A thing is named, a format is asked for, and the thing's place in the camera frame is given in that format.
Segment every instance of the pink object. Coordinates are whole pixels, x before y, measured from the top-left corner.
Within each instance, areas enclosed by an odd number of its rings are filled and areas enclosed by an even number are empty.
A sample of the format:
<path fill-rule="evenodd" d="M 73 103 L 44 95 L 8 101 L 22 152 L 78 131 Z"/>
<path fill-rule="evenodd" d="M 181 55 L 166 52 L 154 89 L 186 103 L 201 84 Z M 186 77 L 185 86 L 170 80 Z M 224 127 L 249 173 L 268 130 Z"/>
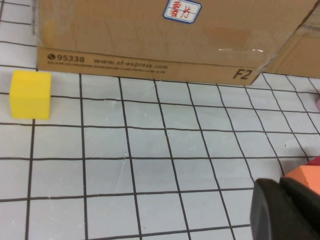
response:
<path fill-rule="evenodd" d="M 320 156 L 317 156 L 315 159 L 313 159 L 312 161 L 308 162 L 306 165 L 309 165 L 309 166 L 320 166 Z"/>
<path fill-rule="evenodd" d="M 320 99 L 315 103 L 315 105 L 318 108 L 318 110 L 320 111 Z"/>

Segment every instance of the black grid line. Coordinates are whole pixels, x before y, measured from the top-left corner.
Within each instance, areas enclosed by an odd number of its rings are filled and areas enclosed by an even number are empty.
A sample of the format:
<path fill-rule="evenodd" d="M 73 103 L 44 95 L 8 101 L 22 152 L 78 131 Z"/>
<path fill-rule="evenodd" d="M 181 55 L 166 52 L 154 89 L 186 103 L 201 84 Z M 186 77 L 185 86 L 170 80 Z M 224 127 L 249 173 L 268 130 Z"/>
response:
<path fill-rule="evenodd" d="M 0 92 L 0 95 L 9 95 L 9 93 L 8 92 Z M 76 96 L 52 95 L 51 97 L 52 98 L 62 98 L 62 99 L 75 99 L 75 100 L 80 99 L 79 97 L 76 97 Z M 82 100 L 121 102 L 120 99 L 116 99 L 116 98 L 88 98 L 88 97 L 83 97 Z M 139 101 L 139 100 L 126 100 L 126 99 L 124 99 L 123 101 L 124 102 L 129 102 L 129 103 L 158 104 L 158 102 Z M 192 104 L 183 104 L 183 103 L 160 102 L 160 104 L 162 104 L 162 105 L 193 107 Z M 253 109 L 251 107 L 236 107 L 236 106 L 225 106 L 225 107 L 223 107 L 223 106 L 197 105 L 197 104 L 194 104 L 194 106 L 195 107 L 200 107 L 200 108 L 217 108 L 217 109 L 239 109 L 239 110 L 252 110 Z M 320 112 L 316 112 L 316 111 L 277 110 L 277 109 L 264 109 L 264 108 L 255 108 L 255 110 L 264 111 L 264 112 L 280 112 L 280 113 L 320 114 Z"/>
<path fill-rule="evenodd" d="M 192 99 L 192 95 L 191 95 L 189 84 L 186 83 L 186 86 L 188 88 L 191 104 L 193 104 L 194 101 Z M 193 110 L 194 110 L 194 114 L 195 114 L 196 121 L 198 123 L 199 129 L 201 130 L 201 124 L 199 122 L 199 117 L 198 117 L 197 110 L 196 110 L 195 106 L 193 106 Z M 201 133 L 201 137 L 202 137 L 202 141 L 203 141 L 203 144 L 204 144 L 204 147 L 205 147 L 206 154 L 210 158 L 210 153 L 209 153 L 209 150 L 208 150 L 208 146 L 207 146 L 207 143 L 206 143 L 206 139 L 205 139 L 204 133 L 202 132 L 202 130 L 200 131 L 200 133 Z M 233 230 L 232 225 L 231 225 L 231 221 L 230 221 L 230 217 L 229 217 L 229 214 L 228 214 L 227 206 L 226 206 L 226 203 L 225 203 L 225 200 L 224 200 L 224 196 L 223 196 L 223 194 L 221 192 L 220 184 L 219 184 L 219 181 L 218 181 L 218 178 L 217 178 L 217 175 L 216 175 L 215 167 L 214 167 L 211 159 L 209 161 L 210 161 L 210 165 L 211 165 L 211 169 L 212 169 L 212 172 L 213 172 L 213 176 L 214 176 L 216 185 L 217 185 L 218 190 L 219 190 L 219 194 L 220 194 L 221 202 L 222 202 L 222 205 L 223 205 L 223 208 L 224 208 L 224 212 L 225 212 L 225 215 L 226 215 L 226 219 L 227 219 L 228 224 L 230 226 L 230 230 L 231 230 L 231 234 L 232 234 L 233 240 L 236 240 L 236 236 L 235 236 L 234 230 Z"/>
<path fill-rule="evenodd" d="M 308 77 L 308 80 L 309 80 L 310 84 L 312 85 L 312 87 L 316 90 L 317 94 L 320 96 L 319 90 L 318 90 L 318 89 L 315 87 L 315 85 L 312 83 L 310 77 Z"/>
<path fill-rule="evenodd" d="M 296 91 L 295 94 L 296 94 L 297 97 L 299 98 L 299 100 L 300 100 L 300 102 L 301 102 L 301 104 L 302 104 L 303 109 L 307 112 L 307 109 L 306 109 L 303 101 L 301 100 L 301 97 L 300 97 L 299 94 L 297 93 L 297 89 L 296 89 L 295 85 L 293 85 L 293 83 L 290 81 L 290 79 L 288 78 L 288 76 L 285 76 L 285 77 L 286 77 L 286 79 L 289 81 L 289 83 L 292 85 L 292 87 L 294 88 L 294 90 Z M 314 121 L 312 121 L 309 113 L 307 112 L 306 114 L 308 115 L 308 118 L 310 119 L 310 121 L 311 121 L 313 127 L 315 128 L 316 132 L 319 134 L 319 131 L 318 131 L 316 125 L 314 124 Z"/>
<path fill-rule="evenodd" d="M 244 158 L 244 160 L 245 160 L 245 164 L 246 164 L 246 166 L 247 166 L 247 168 L 248 168 L 248 171 L 249 171 L 251 180 L 252 180 L 253 183 L 255 183 L 255 180 L 254 180 L 254 178 L 252 177 L 252 173 L 251 173 L 251 169 L 250 169 L 249 163 L 248 163 L 248 161 L 247 161 L 247 157 L 246 157 L 244 151 L 243 151 L 242 148 L 241 148 L 241 145 L 240 145 L 240 142 L 239 142 L 237 133 L 235 132 L 235 128 L 234 128 L 234 125 L 233 125 L 233 123 L 232 123 L 231 117 L 230 117 L 230 115 L 229 115 L 229 112 L 228 112 L 228 110 L 227 110 L 227 108 L 226 108 L 226 106 L 225 106 L 224 100 L 223 100 L 223 98 L 222 98 L 222 94 L 221 94 L 220 88 L 219 88 L 219 86 L 218 86 L 217 84 L 216 84 L 216 87 L 217 87 L 217 89 L 218 89 L 218 91 L 219 91 L 220 99 L 221 99 L 222 105 L 223 105 L 223 107 L 224 107 L 224 109 L 225 109 L 226 115 L 228 116 L 228 119 L 229 119 L 229 121 L 230 121 L 231 129 L 232 129 L 232 132 L 233 132 L 233 134 L 234 134 L 236 143 L 238 144 L 238 147 L 239 147 L 239 149 L 240 149 L 240 151 L 241 151 L 241 154 L 242 154 L 242 156 L 243 156 L 243 158 Z"/>
<path fill-rule="evenodd" d="M 73 195 L 73 196 L 33 196 L 33 197 L 20 197 L 20 198 L 5 198 L 0 199 L 0 203 L 10 202 L 23 202 L 35 200 L 63 200 L 63 199 L 89 199 L 100 197 L 123 197 L 123 196 L 142 196 L 142 195 L 165 195 L 165 194 L 191 194 L 191 193 L 214 193 L 214 192 L 230 192 L 230 191 L 245 191 L 253 190 L 253 187 L 240 187 L 240 188 L 220 188 L 220 189 L 200 189 L 200 190 L 180 190 L 180 191 L 142 191 L 142 192 L 125 192 L 125 193 L 97 193 L 87 195 Z"/>
<path fill-rule="evenodd" d="M 156 84 L 156 81 L 155 81 L 155 80 L 153 81 L 153 84 L 154 84 L 156 99 L 157 99 L 158 104 L 159 104 L 159 110 L 160 110 L 160 114 L 161 114 L 161 118 L 162 118 L 162 124 L 163 124 L 163 127 L 164 127 L 164 134 L 165 134 L 165 138 L 166 138 L 166 142 L 167 142 L 167 145 L 168 145 L 168 150 L 169 150 L 169 154 L 170 154 L 170 158 L 171 158 L 171 164 L 172 164 L 172 168 L 173 168 L 175 184 L 176 184 L 176 188 L 177 188 L 178 194 L 179 194 L 179 199 L 180 199 L 180 203 L 181 203 L 181 208 L 182 208 L 183 218 L 184 218 L 184 222 L 185 222 L 185 227 L 186 227 L 186 231 L 187 231 L 187 234 L 188 234 L 188 238 L 189 238 L 189 240 L 191 240 L 191 235 L 190 235 L 190 231 L 189 231 L 187 214 L 186 214 L 186 210 L 185 210 L 185 206 L 184 206 L 184 201 L 183 201 L 182 194 L 181 194 L 181 190 L 180 190 L 180 186 L 179 186 L 178 175 L 177 175 L 176 166 L 175 166 L 175 161 L 174 161 L 173 154 L 172 154 L 172 150 L 171 150 L 171 145 L 170 145 L 170 140 L 169 140 L 169 136 L 168 136 L 168 131 L 167 131 L 167 129 L 166 129 L 165 117 L 164 117 L 164 113 L 163 113 L 162 106 L 161 106 L 161 103 L 160 103 L 160 98 L 159 98 L 159 93 L 158 93 L 158 87 L 157 87 L 157 84 Z"/>
<path fill-rule="evenodd" d="M 0 64 L 0 67 L 5 67 L 5 68 L 16 68 L 16 69 L 30 69 L 30 70 L 36 70 L 35 67 L 28 67 L 28 66 L 15 66 L 15 65 L 5 65 L 5 64 Z"/>
<path fill-rule="evenodd" d="M 249 224 L 242 225 L 233 225 L 232 228 L 246 228 L 250 227 Z M 220 227 L 207 227 L 207 228 L 198 228 L 189 230 L 190 233 L 196 232 L 206 232 L 206 231 L 214 231 L 214 230 L 225 230 L 231 229 L 230 226 L 220 226 Z M 153 236 L 164 236 L 164 235 L 173 235 L 173 234 L 186 234 L 187 230 L 177 230 L 177 231 L 164 231 L 164 232 L 153 232 L 153 233 L 143 233 L 142 237 L 153 237 Z M 139 235 L 123 235 L 123 236 L 111 236 L 111 237 L 100 237 L 100 238 L 92 238 L 90 240 L 118 240 L 118 239 L 129 239 L 129 238 L 138 238 Z"/>
<path fill-rule="evenodd" d="M 29 239 L 30 227 L 30 205 L 31 205 L 31 183 L 32 183 L 32 170 L 33 170 L 33 157 L 34 157 L 34 144 L 35 144 L 35 126 L 32 126 L 31 131 L 31 146 L 30 146 L 30 161 L 29 161 L 29 175 L 28 175 L 28 192 L 26 199 L 26 218 L 25 218 L 25 240 Z"/>
<path fill-rule="evenodd" d="M 83 177 L 83 212 L 84 212 L 84 235 L 88 240 L 88 208 L 87 208 L 87 174 L 86 174 L 86 147 L 84 129 L 84 106 L 82 100 L 82 76 L 79 74 L 80 112 L 81 112 L 81 147 L 82 147 L 82 177 Z"/>
<path fill-rule="evenodd" d="M 30 44 L 24 44 L 24 43 L 18 43 L 18 42 L 11 42 L 11 41 L 0 41 L 0 44 L 13 44 L 13 45 L 19 45 L 19 46 L 25 46 L 25 47 L 33 47 L 36 48 L 36 45 L 30 45 Z"/>
<path fill-rule="evenodd" d="M 263 79 L 265 80 L 266 84 L 268 84 L 268 86 L 272 89 L 272 87 L 271 87 L 270 84 L 268 83 L 268 81 L 267 81 L 267 79 L 266 79 L 266 77 L 265 77 L 265 75 L 264 75 L 263 73 L 262 73 L 262 77 L 263 77 Z M 275 101 L 276 101 L 276 104 L 278 105 L 279 109 L 281 110 L 281 113 L 282 113 L 282 115 L 283 115 L 286 123 L 288 124 L 288 127 L 289 127 L 291 133 L 293 134 L 295 140 L 296 140 L 297 143 L 299 144 L 299 147 L 300 147 L 301 150 L 303 151 L 303 153 L 304 153 L 304 155 L 305 155 L 305 157 L 306 157 L 306 160 L 309 162 L 308 155 L 307 155 L 306 151 L 303 149 L 303 147 L 301 146 L 301 144 L 300 144 L 300 142 L 299 142 L 296 134 L 294 134 L 294 131 L 292 130 L 292 128 L 291 128 L 291 126 L 290 126 L 290 124 L 289 124 L 289 122 L 288 122 L 288 119 L 287 119 L 285 113 L 282 111 L 282 109 L 281 109 L 281 107 L 280 107 L 280 104 L 279 104 L 279 102 L 278 102 L 278 99 L 276 98 L 276 95 L 275 95 L 274 91 L 272 90 L 271 92 L 272 92 L 272 95 L 273 95 L 273 97 L 274 97 L 274 99 L 275 99 Z"/>
<path fill-rule="evenodd" d="M 0 22 L 8 23 L 8 24 L 21 24 L 21 25 L 29 25 L 29 26 L 31 26 L 31 23 L 27 23 L 27 22 L 16 22 L 16 21 L 6 21 L 6 20 L 1 20 Z"/>
<path fill-rule="evenodd" d="M 127 127 L 126 109 L 125 109 L 125 102 L 123 101 L 124 100 L 124 95 L 123 95 L 123 92 L 122 92 L 122 85 L 121 85 L 120 77 L 118 77 L 118 81 L 119 81 L 119 88 L 120 88 L 120 95 L 121 95 L 123 120 L 124 120 L 124 125 Z M 127 148 L 128 148 L 127 150 L 128 150 L 128 155 L 129 155 L 129 161 L 130 161 L 132 188 L 133 188 L 133 193 L 134 193 L 134 205 L 135 205 L 136 221 L 137 221 L 138 233 L 139 233 L 138 237 L 139 237 L 140 240 L 142 240 L 142 230 L 141 230 L 141 221 L 140 221 L 139 206 L 138 206 L 135 171 L 134 171 L 134 164 L 133 164 L 133 161 L 132 161 L 133 158 L 132 158 L 132 155 L 131 155 L 128 128 L 125 129 L 125 135 L 126 135 L 126 144 L 127 144 Z"/>
<path fill-rule="evenodd" d="M 309 158 L 316 158 L 318 156 L 308 156 Z M 279 159 L 302 159 L 304 156 L 278 156 Z M 85 160 L 127 160 L 129 157 L 86 157 Z M 171 157 L 132 157 L 132 159 L 137 160 L 171 160 Z M 244 159 L 242 156 L 230 156 L 230 157 L 174 157 L 174 160 L 199 160 L 199 159 Z M 276 159 L 275 156 L 247 156 L 246 159 Z M 30 158 L 27 157 L 0 157 L 1 160 L 23 160 L 30 161 Z M 79 161 L 82 158 L 77 157 L 45 157 L 45 158 L 33 158 L 33 161 L 49 161 L 49 160 L 59 160 L 59 161 Z"/>
<path fill-rule="evenodd" d="M 262 127 L 262 130 L 263 130 L 263 132 L 264 132 L 264 134 L 265 134 L 265 136 L 266 136 L 266 139 L 268 140 L 268 142 L 269 142 L 269 144 L 270 144 L 270 146 L 271 146 L 271 148 L 272 148 L 272 150 L 273 150 L 273 152 L 274 152 L 274 155 L 275 155 L 275 157 L 276 157 L 276 159 L 277 159 L 277 161 L 278 161 L 278 163 L 279 163 L 279 165 L 280 165 L 280 169 L 281 169 L 282 176 L 284 176 L 284 175 L 285 175 L 284 168 L 282 167 L 282 164 L 281 164 L 281 161 L 280 161 L 280 159 L 279 159 L 279 157 L 278 157 L 278 154 L 277 154 L 274 146 L 272 145 L 272 143 L 271 143 L 271 141 L 270 141 L 270 139 L 269 139 L 269 136 L 268 136 L 268 134 L 267 134 L 267 132 L 266 132 L 266 130 L 265 130 L 265 127 L 264 127 L 264 125 L 263 125 L 263 123 L 262 123 L 262 121 L 261 121 L 261 118 L 260 118 L 257 110 L 255 109 L 255 107 L 254 107 L 254 105 L 253 105 L 253 103 L 252 103 L 252 101 L 251 101 L 251 97 L 250 97 L 250 95 L 249 95 L 249 93 L 248 93 L 247 88 L 245 87 L 244 89 L 245 89 L 246 94 L 248 95 L 248 98 L 249 98 L 250 104 L 251 104 L 251 106 L 252 106 L 252 109 L 254 110 L 256 116 L 257 116 L 258 119 L 259 119 L 259 122 L 260 122 L 261 127 Z"/>
<path fill-rule="evenodd" d="M 5 4 L 10 4 L 10 5 L 17 5 L 17 6 L 24 6 L 24 7 L 31 7 L 28 4 L 22 4 L 22 3 L 16 3 L 16 2 L 5 2 Z"/>
<path fill-rule="evenodd" d="M 14 122 L 0 122 L 0 126 L 22 126 L 32 127 L 32 123 L 14 123 Z M 289 132 L 289 131 L 264 131 L 264 130 L 220 130 L 220 129 L 188 129 L 175 127 L 139 127 L 139 126 L 98 126 L 98 125 L 66 125 L 66 124 L 34 124 L 36 127 L 59 127 L 59 128 L 92 128 L 92 129 L 137 129 L 146 131 L 189 131 L 189 132 L 220 132 L 220 133 L 268 133 L 268 134 L 299 134 L 299 135 L 317 135 L 317 132 Z"/>

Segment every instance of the red object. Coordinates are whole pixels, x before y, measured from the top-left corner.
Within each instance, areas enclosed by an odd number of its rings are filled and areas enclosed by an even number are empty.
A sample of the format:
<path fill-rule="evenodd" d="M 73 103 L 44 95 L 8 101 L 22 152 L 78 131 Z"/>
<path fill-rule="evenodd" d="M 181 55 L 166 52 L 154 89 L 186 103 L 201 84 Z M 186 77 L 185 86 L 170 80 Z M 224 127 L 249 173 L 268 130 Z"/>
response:
<path fill-rule="evenodd" d="M 312 161 L 308 162 L 306 165 L 308 166 L 320 166 L 320 156 L 317 156 Z"/>

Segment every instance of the yellow foam block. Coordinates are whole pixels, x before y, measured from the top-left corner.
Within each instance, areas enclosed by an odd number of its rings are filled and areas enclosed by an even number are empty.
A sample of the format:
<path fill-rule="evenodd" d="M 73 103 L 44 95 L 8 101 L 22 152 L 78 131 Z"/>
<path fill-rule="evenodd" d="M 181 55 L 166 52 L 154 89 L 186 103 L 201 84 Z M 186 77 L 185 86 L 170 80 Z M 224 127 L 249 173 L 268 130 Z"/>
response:
<path fill-rule="evenodd" d="M 10 105 L 15 119 L 50 118 L 51 73 L 15 70 Z"/>

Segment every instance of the floor tile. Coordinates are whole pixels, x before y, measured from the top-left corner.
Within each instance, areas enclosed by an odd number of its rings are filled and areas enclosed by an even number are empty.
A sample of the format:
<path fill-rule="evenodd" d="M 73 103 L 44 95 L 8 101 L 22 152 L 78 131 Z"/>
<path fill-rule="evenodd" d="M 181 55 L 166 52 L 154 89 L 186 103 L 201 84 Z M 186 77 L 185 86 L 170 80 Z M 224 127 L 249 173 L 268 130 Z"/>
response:
<path fill-rule="evenodd" d="M 21 6 L 5 3 L 2 10 L 2 21 L 31 24 L 32 9 L 29 6 Z"/>
<path fill-rule="evenodd" d="M 0 65 L 36 68 L 36 47 L 0 42 L 0 53 Z"/>
<path fill-rule="evenodd" d="M 284 175 L 287 175 L 288 173 L 295 170 L 299 166 L 307 164 L 308 160 L 305 157 L 302 157 L 302 158 L 280 158 L 280 162 L 281 162 L 281 165 L 283 168 Z"/>
<path fill-rule="evenodd" d="M 251 227 L 236 227 L 233 228 L 235 240 L 253 240 Z"/>
<path fill-rule="evenodd" d="M 9 95 L 0 94 L 0 123 L 32 124 L 32 119 L 12 118 Z"/>
<path fill-rule="evenodd" d="M 54 71 L 54 72 L 51 72 L 51 77 L 52 77 L 51 95 L 73 97 L 73 98 L 80 97 L 79 74 Z"/>
<path fill-rule="evenodd" d="M 129 159 L 89 159 L 85 161 L 85 173 L 88 195 L 133 193 Z"/>
<path fill-rule="evenodd" d="M 191 105 L 187 84 L 182 82 L 157 81 L 156 86 L 161 103 Z"/>
<path fill-rule="evenodd" d="M 9 93 L 11 87 L 12 76 L 14 70 L 26 70 L 23 68 L 18 67 L 7 67 L 7 66 L 0 66 L 0 93 Z"/>
<path fill-rule="evenodd" d="M 221 189 L 254 187 L 244 159 L 212 159 L 211 161 Z"/>
<path fill-rule="evenodd" d="M 228 226 L 227 215 L 218 192 L 182 193 L 190 229 Z"/>
<path fill-rule="evenodd" d="M 257 79 L 250 85 L 248 88 L 256 88 L 256 89 L 270 89 L 269 85 L 266 83 L 264 76 L 268 75 L 268 73 L 261 73 Z"/>
<path fill-rule="evenodd" d="M 164 130 L 129 129 L 128 132 L 133 158 L 170 157 Z"/>
<path fill-rule="evenodd" d="M 84 144 L 87 158 L 129 156 L 126 131 L 123 128 L 85 128 Z"/>
<path fill-rule="evenodd" d="M 86 126 L 124 127 L 121 101 L 83 100 L 83 122 Z"/>
<path fill-rule="evenodd" d="M 32 34 L 32 26 L 1 22 L 0 41 L 17 44 L 37 45 L 37 38 Z"/>
<path fill-rule="evenodd" d="M 197 106 L 195 109 L 201 129 L 232 130 L 228 115 L 224 108 Z"/>
<path fill-rule="evenodd" d="M 273 93 L 281 110 L 305 112 L 305 109 L 295 92 L 274 91 Z"/>
<path fill-rule="evenodd" d="M 219 229 L 211 231 L 196 231 L 191 232 L 192 240 L 205 240 L 205 239 L 219 239 L 219 240 L 233 240 L 230 229 Z"/>
<path fill-rule="evenodd" d="M 262 132 L 237 132 L 241 149 L 246 157 L 275 157 L 266 135 Z"/>
<path fill-rule="evenodd" d="M 205 131 L 203 135 L 211 158 L 243 156 L 233 132 Z"/>
<path fill-rule="evenodd" d="M 24 4 L 31 6 L 31 0 L 5 0 L 6 3 Z"/>
<path fill-rule="evenodd" d="M 142 238 L 143 240 L 188 240 L 187 233 L 177 233 L 170 235 L 157 235 L 157 236 L 146 236 Z"/>
<path fill-rule="evenodd" d="M 307 77 L 287 76 L 297 92 L 316 93 L 317 91 Z"/>
<path fill-rule="evenodd" d="M 27 201 L 0 203 L 0 239 L 25 239 Z"/>
<path fill-rule="evenodd" d="M 132 162 L 137 192 L 177 191 L 170 159 L 133 159 Z"/>
<path fill-rule="evenodd" d="M 318 134 L 296 134 L 296 137 L 307 156 L 320 155 L 320 136 Z"/>
<path fill-rule="evenodd" d="M 280 111 L 256 111 L 260 117 L 264 130 L 267 132 L 287 132 L 291 130 L 288 123 Z"/>
<path fill-rule="evenodd" d="M 161 108 L 167 128 L 199 129 L 195 110 L 192 106 L 162 104 Z"/>
<path fill-rule="evenodd" d="M 28 196 L 29 161 L 0 161 L 0 199 L 19 199 Z"/>
<path fill-rule="evenodd" d="M 84 239 L 83 199 L 32 200 L 29 239 Z"/>
<path fill-rule="evenodd" d="M 217 86 L 189 84 L 194 105 L 223 107 Z"/>
<path fill-rule="evenodd" d="M 223 191 L 222 195 L 231 225 L 250 224 L 253 190 Z"/>
<path fill-rule="evenodd" d="M 35 124 L 81 125 L 79 99 L 51 98 L 50 119 L 36 120 Z"/>
<path fill-rule="evenodd" d="M 81 75 L 82 97 L 91 99 L 121 99 L 119 80 L 113 76 Z"/>
<path fill-rule="evenodd" d="M 305 156 L 295 136 L 289 133 L 268 133 L 271 144 L 279 157 Z"/>
<path fill-rule="evenodd" d="M 200 131 L 168 130 L 168 138 L 174 158 L 207 158 Z"/>
<path fill-rule="evenodd" d="M 319 100 L 318 94 L 298 93 L 298 95 L 307 112 L 319 113 L 319 109 L 317 108 L 317 105 L 316 105 L 316 102 Z"/>
<path fill-rule="evenodd" d="M 309 113 L 309 116 L 315 125 L 316 129 L 320 131 L 320 114 L 319 113 Z"/>
<path fill-rule="evenodd" d="M 33 162 L 31 197 L 82 196 L 83 194 L 82 160 Z"/>
<path fill-rule="evenodd" d="M 309 77 L 310 79 L 310 82 L 312 83 L 313 87 L 316 89 L 316 90 L 320 90 L 320 82 L 319 82 L 319 79 L 318 78 L 312 78 L 312 77 Z"/>
<path fill-rule="evenodd" d="M 294 133 L 317 133 L 307 113 L 285 112 L 284 115 Z"/>
<path fill-rule="evenodd" d="M 150 80 L 121 78 L 124 100 L 157 103 L 155 83 Z"/>
<path fill-rule="evenodd" d="M 87 211 L 90 239 L 138 234 L 134 196 L 91 197 Z"/>
<path fill-rule="evenodd" d="M 272 91 L 248 89 L 252 105 L 255 109 L 279 110 Z"/>
<path fill-rule="evenodd" d="M 137 196 L 143 234 L 186 230 L 178 194 Z"/>
<path fill-rule="evenodd" d="M 208 159 L 175 159 L 174 166 L 181 191 L 218 188 Z"/>
<path fill-rule="evenodd" d="M 273 179 L 279 182 L 283 177 L 280 164 L 276 158 L 247 159 L 252 177 L 257 179 Z"/>
<path fill-rule="evenodd" d="M 34 158 L 81 158 L 82 137 L 79 127 L 36 126 Z"/>
<path fill-rule="evenodd" d="M 263 73 L 263 75 L 264 75 L 267 83 L 274 90 L 285 90 L 285 91 L 294 91 L 295 90 L 285 75 L 270 74 L 270 73 Z"/>
<path fill-rule="evenodd" d="M 250 104 L 246 90 L 241 87 L 219 86 L 223 103 L 226 107 L 249 108 Z"/>
<path fill-rule="evenodd" d="M 30 158 L 31 126 L 0 125 L 0 158 Z"/>
<path fill-rule="evenodd" d="M 164 127 L 158 104 L 126 101 L 124 107 L 126 123 L 129 127 L 157 129 Z"/>
<path fill-rule="evenodd" d="M 227 111 L 235 131 L 263 130 L 259 118 L 254 110 L 229 108 Z"/>

